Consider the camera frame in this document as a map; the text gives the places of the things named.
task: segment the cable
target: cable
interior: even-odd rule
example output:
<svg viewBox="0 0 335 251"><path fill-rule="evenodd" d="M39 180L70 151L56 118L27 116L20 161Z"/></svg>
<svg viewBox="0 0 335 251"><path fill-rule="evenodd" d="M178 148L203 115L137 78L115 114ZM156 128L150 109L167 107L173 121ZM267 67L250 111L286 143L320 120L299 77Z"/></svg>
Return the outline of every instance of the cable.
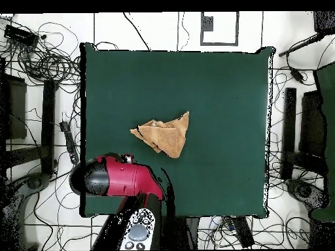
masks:
<svg viewBox="0 0 335 251"><path fill-rule="evenodd" d="M33 142L35 143L35 146L37 147L37 149L38 149L38 151L39 151L39 157L40 157L40 159L42 159L41 149L40 149L40 147L38 146L37 141L35 140L35 138L34 138L32 132L31 132L30 128L27 126L27 124L26 124L23 120L21 120L19 117L15 116L15 115L13 115L11 112L9 113L9 115L12 116L13 118L17 119L18 121L22 122L22 123L27 127L27 129L28 129L28 131L29 131L29 133L30 133L30 135L31 135L31 138L33 139Z"/></svg>
<svg viewBox="0 0 335 251"><path fill-rule="evenodd" d="M277 70L275 76L273 77L273 84L277 87L278 91L277 91L277 95L274 97L274 101L272 102L272 105L275 107L275 109L280 112L283 113L281 111L281 109L279 109L277 107L277 100L280 98L280 93L283 90L283 88L285 87L286 83L290 80L292 80L293 78L287 78L285 73L282 73L281 70L285 70L287 67L282 67L280 69ZM304 80L308 79L308 76L306 73L303 73L304 75ZM283 76L283 81L279 82L277 80L277 78L279 76ZM275 124L272 124L272 127L277 125L279 122L282 122L282 120L276 122ZM268 199L277 199L279 197L281 197L284 193L287 193L287 190L284 189L284 185L285 185L285 181L284 180L280 180L280 178L278 177L280 172L278 171L281 165L281 160L280 158L277 156L278 153L281 153L281 139L279 139L278 135L276 133L274 133L273 130L271 130L270 132L271 134L273 134L275 136L275 139L271 139L271 148L273 149L273 145L275 146L275 151L270 150L270 155L271 158L269 160L270 164L272 164L272 166L270 166L270 185L269 185L269 190L272 190L273 188L279 188L281 190L281 194L277 197L269 197ZM301 174L299 176L300 180L304 179L304 175L306 175L305 169L299 168L299 167L294 167L294 169L298 169L301 170ZM318 178L317 176L315 178L306 178L312 181L316 181L316 178ZM283 245L285 239L289 240L290 238L297 238L297 239L302 239L304 238L305 241L307 241L306 237L308 236L308 233L305 232L304 230L300 230L299 232L292 232L289 228L285 228L285 224L283 219L280 217L280 215L278 215L278 213L276 211L274 211L274 209L272 209L271 207L268 206L269 210L272 210L271 214L276 214L277 217L280 219L280 223L278 224L272 224L271 226L268 227L264 227L263 226L263 220L259 220L260 225L263 226L263 229L261 231L253 231L253 237L260 235L262 233L267 233L270 234L270 236L272 236L277 242L276 243L260 243L259 241L255 240L255 245L259 246L261 249L272 249L272 248L285 248L286 246ZM251 230L253 230L253 218L251 220ZM281 239L278 239L276 237L274 237L272 235L272 232L270 231L270 229L274 226L280 226L281 227L281 231L280 233L283 234L283 237ZM223 231L224 229L220 229L218 227L216 227L215 229L209 230L208 232L204 232L203 233L206 234L205 239L203 239L202 236L199 235L199 241L203 241L205 243L205 247L204 249L206 249L206 247L208 248L209 243L212 243L214 245L215 248L217 248L217 246L219 246L219 248L232 248L232 246L235 248L236 242L231 243L232 246L230 245L229 240L226 238L226 236L228 234L225 234L225 232Z"/></svg>
<svg viewBox="0 0 335 251"><path fill-rule="evenodd" d="M56 171L56 172L58 172L58 168L59 168L59 166L60 166L60 158L61 158L61 156L62 156L63 154L65 154L65 153L68 153L68 152L65 151L65 152L61 153L60 156L59 156L59 158L58 158L58 162L57 162L57 171ZM62 206L62 207L65 208L65 209L68 209L68 210L73 210L73 209L75 209L75 208L78 208L78 207L75 207L75 208L68 208L68 207L65 207L64 205L62 205L62 202L58 199L58 196L57 196L57 190L60 188L60 186L59 186L58 188L56 188L56 187L57 187L57 173L56 173L56 179L55 179L55 191L54 191L54 193L55 193L57 202L60 204L60 206Z"/></svg>
<svg viewBox="0 0 335 251"><path fill-rule="evenodd" d="M179 12L178 12L178 20L177 20L177 52L179 51Z"/></svg>
<svg viewBox="0 0 335 251"><path fill-rule="evenodd" d="M319 69L319 66L320 66L320 63L321 63L321 60L323 58L323 55L324 53L326 52L326 50L328 49L328 47L332 44L332 42L334 41L335 37L329 42L328 46L326 47L325 51L323 51L322 55L321 55L321 58L319 60L319 63L317 64L317 70Z"/></svg>
<svg viewBox="0 0 335 251"><path fill-rule="evenodd" d="M291 221L291 220L294 220L294 219L299 219L299 220L303 220L303 221L305 221L305 222L307 222L308 223L308 225L309 225L309 221L307 221L305 218L302 218L301 216L293 216L292 218L290 218L290 219L288 219L287 221L286 221L286 224L285 224L285 233L286 233L286 237L287 237L287 240L288 240L288 242L289 242L289 244L290 244L290 246L292 247L292 249L294 249L294 247L293 247L293 245L292 245L292 243L291 243L291 240L289 239L289 232L288 232L288 224L289 224L289 222ZM308 243L308 241L309 241L309 239L307 238L307 239L304 239L304 238L302 238L302 240L305 242L305 243Z"/></svg>
<svg viewBox="0 0 335 251"><path fill-rule="evenodd" d="M65 175L69 175L70 174L70 172L71 171L69 171L69 172L67 172L67 173L64 173L62 176L59 176L58 178L61 178L61 177L63 177L63 176L65 176ZM47 199L45 199L37 208L36 208L36 210L40 207L40 206L42 206L44 203L46 203L53 195L55 194L55 192L53 192L51 195L49 195L49 197L47 198ZM25 218L24 218L24 220L26 220L27 218L29 218L31 215L33 214L33 212L31 212L30 214L28 214Z"/></svg>
<svg viewBox="0 0 335 251"><path fill-rule="evenodd" d="M224 221L223 221L223 217L220 217L219 216L219 218L221 218L221 221L219 222L219 223L217 223L217 222L215 222L214 221L214 219L216 218L216 217L218 217L218 216L212 216L211 217L211 221L210 221L210 223L209 223L209 229L208 229L208 231L209 231L209 233L206 233L204 230L199 230L198 231L198 239L200 240L200 241L203 241L205 244L204 244L204 246L203 246L203 249L204 250L206 250L206 249L208 249L209 248L209 243L211 242L213 245L214 245L214 249L217 249L217 247L221 247L221 241L222 240L224 240L225 241L225 238L224 238L224 234L225 235L228 235L227 234L227 231L228 231L228 229L224 229L224 228L226 228L225 226L224 226ZM215 229L211 229L211 224L212 223L214 223L215 225L216 225L216 228ZM202 239L201 238L201 236L199 236L199 232L202 232L202 233L205 233L206 234L206 239Z"/></svg>
<svg viewBox="0 0 335 251"><path fill-rule="evenodd" d="M67 194L64 195L64 197L62 198L62 200L60 201L60 205L58 207L58 212L57 212L57 225L58 225L58 231L57 231L57 234L60 232L60 230L62 229L62 233L60 234L60 236L57 236L57 241L55 242L59 244L60 248L62 248L62 235L63 235L63 228L60 227L60 207L62 207L62 203L64 201L64 199L68 196L68 195L71 195L72 193L74 192L69 192Z"/></svg>
<svg viewBox="0 0 335 251"><path fill-rule="evenodd" d="M54 228L52 228L52 226L51 226L50 224L46 223L44 220L40 219L39 216L36 214L36 206L37 206L37 204L38 204L38 202L39 202L39 197L40 197L40 194L39 194L39 192L38 192L38 193L37 193L37 201L36 201L36 203L35 203L35 206L34 206L34 209L33 209L33 213L34 213L35 217L36 217L40 222L44 223L45 225L47 225L47 226L50 227L50 229L51 229L51 234L49 235L48 239L47 239L47 240L45 241L45 243L43 244L43 247L42 247L42 250L41 250L41 251L44 251L44 248L45 248L46 243L50 240L52 234L54 233Z"/></svg>
<svg viewBox="0 0 335 251"><path fill-rule="evenodd" d="M185 12L183 13L183 18L181 20L181 27L183 27L185 32L187 32L188 38L187 38L186 44L181 47L180 51L188 44L188 41L190 40L190 33L184 27L184 16L185 16Z"/></svg>
<svg viewBox="0 0 335 251"><path fill-rule="evenodd" d="M41 164L39 163L38 165L34 166L33 168L31 168L28 172L27 172L27 176L29 175L30 171L32 171L33 169L35 169L36 167L40 166Z"/></svg>
<svg viewBox="0 0 335 251"><path fill-rule="evenodd" d="M98 46L99 44L101 44L101 43L111 44L111 45L113 45L113 46L115 47L115 50L118 50L118 46L117 46L116 44L114 44L114 43L112 43L112 42L107 42L107 41L101 41L101 42L97 43L97 44L95 45L95 47L97 48L97 46Z"/></svg>
<svg viewBox="0 0 335 251"><path fill-rule="evenodd" d="M35 111L36 117L38 117L40 120L30 120L30 119L27 119L27 118L26 119L19 118L19 119L26 120L26 121L42 122L42 118L37 114L36 108L33 108L33 109L31 109L31 110L29 110L27 112L32 112L33 110ZM57 126L58 128L60 128L60 126L58 124L54 123L54 122L49 122L49 123L54 124L55 126Z"/></svg>
<svg viewBox="0 0 335 251"><path fill-rule="evenodd" d="M56 189L56 184L55 184L55 192L53 193L53 194L56 194L56 192L57 192L57 190L62 186L62 184L65 182L67 180L67 178L65 178L64 180L63 180L63 182L60 184L60 186ZM56 199L58 200L58 202L59 202L59 204L60 204L60 206L62 206L63 208L65 208L65 209L69 209L69 210L72 210L72 209L75 209L75 208L78 208L78 207L75 207L75 208L68 208L68 207L65 207L65 206L63 206L62 205L62 201L65 199L65 197L66 196L68 196L70 193L68 193L67 195L65 195L64 197L63 197L63 199L59 202L59 200L58 200L58 198L56 197ZM36 214L36 210L40 207L37 207L37 203L39 202L39 196L38 196L38 200L37 200L37 202L36 202L36 204L35 204L35 206L34 206L34 209L33 209L33 213L34 213L34 215L36 216L36 218L37 219L39 219L38 218L38 216L37 216L37 214ZM44 223L44 224L46 224L47 226L50 226L49 224L47 224L46 222L44 222L44 221L42 221L42 220L40 220L42 223ZM53 232L54 232L54 230L53 230L53 228L52 228L52 232L51 232L51 234L50 234L50 236L49 236L49 238L45 241L45 243L44 243L44 245L43 245L43 247L42 247L42 251L44 250L44 247L46 246L46 244L47 244L47 242L50 240L50 238L51 238L51 236L52 236L52 234L53 234Z"/></svg>
<svg viewBox="0 0 335 251"><path fill-rule="evenodd" d="M69 239L69 240L67 240L66 243L61 247L60 251L65 250L65 249L64 249L64 248L65 248L65 245L66 245L69 241L82 240L82 239L88 238L89 236L92 236L92 235L97 235L97 236L99 236L99 234L97 234L97 233L92 233L92 234L89 234L89 235L87 235L87 236L83 236L83 237L80 237L80 238Z"/></svg>
<svg viewBox="0 0 335 251"><path fill-rule="evenodd" d="M139 37L141 38L141 40L143 41L143 43L147 47L148 51L151 51L151 49L149 48L148 44L145 42L145 40L143 39L143 37L139 33L139 30L137 30L136 26L133 24L133 22L126 16L126 14L124 12L123 12L123 15L127 19L127 21L129 21L131 23L131 25L133 25L134 29L137 31L137 34L139 35Z"/></svg>
<svg viewBox="0 0 335 251"><path fill-rule="evenodd" d="M145 43L147 49L150 50L150 48L148 47L147 43L143 40L142 36L140 35L139 31L134 26L134 24L130 21L130 19L125 14L124 14L124 17L126 17L126 19L133 25L133 27L135 28L135 30L139 34L140 38L142 39L142 41ZM181 50L188 44L188 41L190 39L189 32L185 29L184 24L183 24L184 17L185 17L185 12L183 14L183 19L181 21L181 25L182 25L183 29L187 32L188 39L187 39L186 44L184 46L182 46ZM38 32L36 32L36 33L38 33L38 34L39 33L47 33L47 32L40 31L41 27L39 28ZM55 34L55 35L61 36L62 37L61 43L64 40L64 36L61 33L49 33L49 34L50 35L51 34ZM115 45L115 44L113 44L113 43L111 43L111 42L99 42L98 44L96 44L96 47L99 44L102 44L102 43L111 44L111 45L113 45L115 47L115 49L118 50L118 46ZM35 81L36 82L43 81L43 78L46 78L46 77L47 78L49 78L49 77L57 78L60 81L61 85L64 85L64 86L68 85L66 82L70 82L71 83L70 85L75 84L77 88L73 92L67 92L63 88L62 88L62 90L64 90L67 93L72 93L74 95L72 113L71 113L70 116L68 116L68 115L66 115L66 116L69 118L69 125L71 125L71 122L75 121L76 127L80 129L80 127L78 126L78 123L77 123L77 119L76 119L77 116L80 116L80 105L79 105L79 103L80 103L80 95L79 95L79 88L80 88L80 86L79 86L79 63L80 63L80 57L76 57L72 61L70 59L70 56L73 54L73 52L70 55L69 54L65 54L61 50L57 50L57 47L59 45L53 46L52 44L50 44L49 42L46 42L45 40L41 41L40 44L38 45L38 48L36 49L36 51L34 51L34 53L32 53L31 55L27 55L23 50L15 49L14 52L18 52L18 59L20 60L20 63L21 63L20 67L22 69L21 71L18 71L18 72L27 74L27 77L30 79L30 81L32 81L32 83L34 84L34 86L42 86L40 84L35 83ZM279 73L281 69L279 69L277 71L277 74L273 78L275 80L275 82L273 82L273 83L277 86L279 92L278 92L278 94L275 97L275 101L272 103L272 105L275 107L275 109L277 109L280 113L282 113L282 112L280 111L280 109L278 109L276 107L277 106L276 103L277 103L277 101L280 98L280 92L285 87L285 84L289 80L293 79L293 77L292 78L287 78L286 74L284 74L284 73ZM285 81L283 81L283 82L277 82L277 77L284 76L284 75L285 75ZM305 78L303 78L303 81L306 82L306 80L308 79L307 74L306 73L302 73L302 75L303 75L303 77L305 77ZM79 133L77 133L75 135L75 142L76 142L76 144L77 144L76 138L77 138L77 136L78 136ZM272 141L271 143L272 143L272 145L274 144L277 149L276 149L276 151L271 151L271 159L272 159L271 162L273 162L273 161L279 161L279 162L276 162L276 163L280 164L280 159L277 157L277 155L278 155L278 153L280 153L280 142L281 142L281 140L279 140L277 134L275 134L275 135L276 135L276 140ZM274 167L273 164L272 164L272 170L270 170L270 171L272 172L272 179L273 180L272 180L272 183L270 185L270 189L272 189L272 188L279 188L280 190L282 190L282 194L281 195L283 195L285 192L287 192L287 190L284 189L284 184L282 183L282 181L280 179L278 179L278 176L275 176L275 173L278 173L277 170L278 170L278 168ZM68 175L68 174L69 174L69 172L65 173L63 175L60 175L60 176L58 176L58 174L57 174L56 178L52 179L51 182L57 181L57 179L65 176L65 175ZM300 180L303 180L303 177L305 175L306 175L305 172L301 173ZM58 212L60 211L60 207L68 209L68 207L65 207L64 205L62 205L62 201L64 200L65 197L61 201L59 201L58 196L57 196L57 190L62 186L62 184L66 181L66 179L67 178L65 178L65 180L61 183L61 185L58 188L56 188L56 184L55 184L55 192L53 194L56 194L56 198L58 200L58 203L60 204L59 207L58 207ZM226 229L226 226L224 225L224 222L223 222L222 218L221 218L221 222L216 222L214 218L212 218L212 220L213 220L213 223L216 225L216 228L213 231L210 231L207 234L207 238L205 240L206 243L212 242L214 244L214 246L215 246L215 249L217 247L219 247L219 248L227 248L227 247L229 247L229 248L233 248L234 249L237 245L240 245L239 243L236 243L236 242L230 243L229 240L227 240L226 236L234 237L234 235L229 234L228 230ZM281 221L282 221L282 224L277 224L277 225L273 225L273 226L281 226L283 228L283 226L284 226L283 225L283 220L281 219ZM63 250L65 251L64 248L65 248L65 246L67 245L67 243L69 241L83 239L85 237L89 237L89 236L92 235L92 234L89 234L88 236L85 236L83 238L70 239L65 244L62 244L62 240L61 239L62 239L62 235L63 235L64 229L62 227L60 227L59 224L58 224L57 227L58 227L57 240L56 240L56 242L51 247L53 247L55 244L58 243L60 245L60 251L63 251ZM261 232L259 232L259 233L267 232L270 227L263 228L263 230ZM289 237L290 237L290 235L293 234L290 231L289 228L285 229L285 231L287 231L287 236L289 236ZM304 236L306 236L307 233L304 230L300 230L299 233L297 233L297 234L300 237L304 237ZM278 244L262 244L260 242L256 242L256 245L259 245L261 248L271 249L269 246L271 246L271 245L272 246L276 246L276 247L280 246L280 242L281 241L278 241Z"/></svg>
<svg viewBox="0 0 335 251"><path fill-rule="evenodd" d="M51 180L50 180L50 183L53 182L53 181L58 180L59 178L65 176L65 175L68 175L68 174L70 174L70 173L71 173L71 171L68 171L68 172L66 172L66 173L64 173L64 174L62 174L62 175L60 175L60 176L57 176L56 178L51 179Z"/></svg>
<svg viewBox="0 0 335 251"><path fill-rule="evenodd" d="M314 36L315 36L315 35L312 35L312 36L310 36L310 37L308 37L308 38L306 38L306 39L303 39L303 40L301 40L301 41L298 41L298 42L294 43L294 44L289 48L289 50L290 50L292 47L296 46L297 44L299 44L299 43L301 43L301 42L305 42L305 41L311 39L311 38L314 37ZM293 68L293 67L290 66L290 64L289 64L289 53L286 54L286 62L287 62L287 65L288 65L289 69L291 70L291 75L293 76L293 78L294 78L296 81L298 81L299 83L301 83L301 84L303 84L303 85L305 85L305 86L313 86L313 85L315 85L315 82L314 82L313 84L306 84L306 83L305 83L306 80L304 80L304 77L303 77L302 74L299 72L299 70L297 70L297 69L295 69L295 68Z"/></svg>

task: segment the black border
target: black border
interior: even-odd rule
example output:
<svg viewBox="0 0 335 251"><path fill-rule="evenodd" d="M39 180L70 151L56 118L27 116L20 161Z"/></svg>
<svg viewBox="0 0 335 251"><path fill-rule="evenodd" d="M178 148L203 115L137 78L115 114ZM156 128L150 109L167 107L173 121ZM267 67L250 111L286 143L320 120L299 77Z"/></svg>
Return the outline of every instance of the black border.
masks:
<svg viewBox="0 0 335 251"><path fill-rule="evenodd" d="M80 97L81 97L81 110L80 110L80 120L81 120L81 126L82 131L80 133L80 171L82 179L82 188L80 191L80 208L79 208L79 214L82 217L85 216L85 206L86 206L86 193L85 193L85 187L84 187L84 174L85 174L85 167L86 167L86 49L85 44L90 44L92 48L95 51L130 51L130 50L99 50L97 47L90 43L90 42L82 42L79 45L80 49ZM272 46L267 47L261 47L259 48L255 53L248 53L248 52L234 52L239 54L249 54L249 55L257 55L261 53L261 51L271 48L272 52L269 56L268 60L268 74L269 74L269 89L268 89L268 108L267 108L267 121L268 126L266 128L266 142L265 142L265 160L266 160L266 168L265 168L265 182L264 182L264 199L263 199L263 207L264 212L266 214L265 217L258 217L256 214L246 214L245 216L255 216L256 218L267 218L270 214L268 210L268 190L270 187L270 134L271 134L271 115L272 115L272 98L273 98L273 57L275 55L276 49Z"/></svg>
<svg viewBox="0 0 335 251"><path fill-rule="evenodd" d="M328 65L324 65L324 66L322 66L322 67L320 67L320 68L318 68L318 69L316 69L316 70L314 70L313 71L313 77L314 77L314 82L315 82L315 86L316 86L316 90L321 94L321 97L322 97L322 99L323 99L323 95L322 95L322 91L321 91L321 87L320 87L320 82L319 82L319 77L318 77L318 75L317 75L317 73L319 72L319 71L321 71L322 69L325 69L326 67L329 67L329 66L331 66L331 65L335 65L335 61L333 61L332 63L329 63ZM323 108L322 108L322 105L321 105L321 114L322 114L322 117L323 117L323 120L324 120L324 123L325 123L325 135L324 135L324 137L323 137L323 145L325 146L325 150L326 150L326 146L327 146L327 137L328 137L328 124L327 124L327 120L326 120L326 115L324 114L324 112L323 112ZM329 196L329 185L328 185L328 174L327 175L325 175L324 177L323 177L323 191L324 191L324 193L329 197L329 200L331 200L330 199L330 196ZM318 209L313 209L313 210L311 210L311 211L309 211L308 212L308 216L311 218L311 219L315 219L314 217L313 217L313 212L315 211L315 210L318 210Z"/></svg>

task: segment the white floor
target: white floor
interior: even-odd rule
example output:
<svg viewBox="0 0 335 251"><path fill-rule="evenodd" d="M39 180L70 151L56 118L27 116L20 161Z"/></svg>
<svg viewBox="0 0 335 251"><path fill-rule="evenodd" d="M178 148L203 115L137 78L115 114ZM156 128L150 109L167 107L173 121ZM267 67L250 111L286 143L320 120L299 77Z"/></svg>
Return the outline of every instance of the white floor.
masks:
<svg viewBox="0 0 335 251"><path fill-rule="evenodd" d="M219 42L224 42L225 37L222 33L225 28L220 25L220 17L225 17L224 12L205 13L206 16L213 15L215 21L215 30L217 37L206 37L209 39L217 39ZM290 48L294 43L306 39L314 34L313 28L313 13L312 12L240 12L239 14L239 46L200 46L200 13L199 12L163 12L163 13L131 13L128 15L130 20L137 26L140 34L147 42L151 50L178 50L188 51L238 51L238 52L256 52L261 46L274 46L277 50L273 67L280 69L287 66L286 59L280 58L278 53ZM136 33L133 26L125 19L122 13L100 13L100 14L16 14L13 18L14 22L21 25L26 25L34 31L53 32L58 34L46 33L47 42L51 42L67 53L72 54L72 59L79 55L78 42L113 42L119 49L129 50L145 50L146 47ZM0 29L4 29L8 22L0 19ZM309 45L301 50L298 50L290 55L289 63L297 69L305 69L302 72L306 74L306 83L313 84L313 76L311 70L316 69L321 55L328 46L334 36L324 38L321 42ZM4 46L3 31L0 30L0 47ZM100 44L99 49L112 49L111 44ZM330 45L323 55L320 66L326 65L335 60L335 46ZM18 73L18 63L12 63L12 75L21 76L26 79L28 85L33 85L25 74ZM315 86L304 86L297 83L290 76L288 70L280 70L273 80L275 85L273 88L273 97L279 93L279 98L276 101L275 109L272 109L272 123L276 123L282 119L280 110L283 108L283 92L286 87L297 88L298 104L297 113L301 109L301 98L304 92L315 89ZM67 86L66 90L75 89L72 86ZM27 91L27 116L28 119L38 120L38 116L42 113L42 92L43 89L38 86L30 86ZM74 94L66 93L62 90L56 95L56 123L61 122L62 117L66 119L73 110L72 104ZM77 118L78 127L73 124L73 136L79 132L80 119ZM34 121L26 122L31 129L37 143L41 143L41 123ZM299 125L300 115L296 120L296 147L299 142ZM281 149L281 122L272 127L272 151L280 151ZM58 127L56 130L55 144L64 145L65 138ZM16 144L33 144L33 139L29 136L23 140L13 140ZM23 146L12 146L12 149L21 148ZM55 146L55 157L60 158L58 176L67 173L72 164L69 161L69 156L64 146ZM271 157L272 162L278 161L276 157ZM7 171L7 177L15 180L37 166L39 161L34 161L21 166L13 167ZM34 168L31 172L38 172L40 167ZM272 171L273 176L277 176L275 171ZM307 176L315 176L314 173L308 173ZM272 178L272 184L280 182L278 179ZM322 180L317 179L317 185L322 188ZM267 219L257 220L249 218L250 224L253 224L253 235L257 242L253 248L307 248L306 241L308 240L309 224L305 221L292 217L302 217L308 220L307 211L303 204L291 198L285 190L285 185L282 187L273 187L269 191L268 206L270 216ZM79 216L79 197L70 193L68 179L66 175L59 178L56 182L52 182L47 189L41 192L36 213L45 222L53 226L53 234L47 241L44 249L60 250L60 245L64 250L89 250L94 243L101 226L103 225L106 216L97 216L91 218L81 218ZM29 242L39 242L41 249L51 234L51 229L42 224L33 214L33 207L36 203L37 196L34 195L29 200L26 209L26 235ZM290 220L288 227L288 235L285 233L285 223ZM228 231L216 230L220 228L221 217L202 218L199 225L199 249L213 249L215 246L208 241L209 235L213 240L216 240L216 249L241 249L237 239L233 233Z"/></svg>

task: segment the cloth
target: cloth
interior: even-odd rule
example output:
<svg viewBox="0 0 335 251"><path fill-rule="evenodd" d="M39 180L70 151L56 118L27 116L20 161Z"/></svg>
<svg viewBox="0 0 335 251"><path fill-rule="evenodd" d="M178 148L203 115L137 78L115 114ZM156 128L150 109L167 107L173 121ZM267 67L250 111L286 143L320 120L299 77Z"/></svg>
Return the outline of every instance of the cloth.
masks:
<svg viewBox="0 0 335 251"><path fill-rule="evenodd" d="M186 141L189 112L170 122L151 120L130 133L151 146L157 153L163 151L171 158L178 158Z"/></svg>

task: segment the green tabletop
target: green tabletop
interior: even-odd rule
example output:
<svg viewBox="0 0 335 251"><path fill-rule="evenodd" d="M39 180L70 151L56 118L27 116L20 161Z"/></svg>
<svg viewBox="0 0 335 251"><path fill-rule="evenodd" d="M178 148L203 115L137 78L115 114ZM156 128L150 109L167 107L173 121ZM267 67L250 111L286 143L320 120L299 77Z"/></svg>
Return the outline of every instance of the green tabletop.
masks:
<svg viewBox="0 0 335 251"><path fill-rule="evenodd" d="M266 216L264 157L273 48L237 52L86 51L86 160L131 153L166 177L178 216ZM177 159L130 133L190 112ZM115 213L120 199L87 197L86 214Z"/></svg>
<svg viewBox="0 0 335 251"><path fill-rule="evenodd" d="M325 159L328 167L324 178L328 190L329 206L312 212L312 217L324 222L335 221L335 63L326 65L314 72L315 83L320 90L323 105L321 107L326 119Z"/></svg>

